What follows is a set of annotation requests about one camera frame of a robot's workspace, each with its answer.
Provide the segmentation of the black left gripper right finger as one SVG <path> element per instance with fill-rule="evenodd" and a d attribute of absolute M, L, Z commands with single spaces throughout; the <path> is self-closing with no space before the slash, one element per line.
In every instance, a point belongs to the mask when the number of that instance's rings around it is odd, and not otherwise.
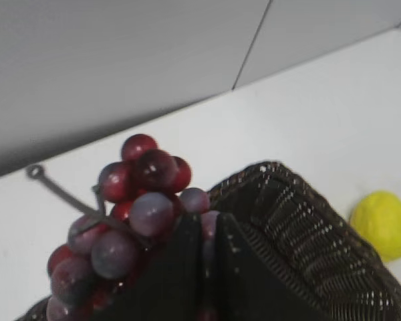
<path fill-rule="evenodd" d="M 230 213 L 217 217 L 219 320 L 326 320 L 275 277 Z"/>

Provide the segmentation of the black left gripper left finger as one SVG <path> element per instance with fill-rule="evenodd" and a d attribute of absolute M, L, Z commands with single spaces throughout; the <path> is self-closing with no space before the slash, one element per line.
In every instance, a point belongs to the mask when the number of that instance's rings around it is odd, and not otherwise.
<path fill-rule="evenodd" d="M 194 320 L 201 243 L 199 216 L 183 216 L 166 249 L 133 288 L 104 310 L 104 320 Z"/>

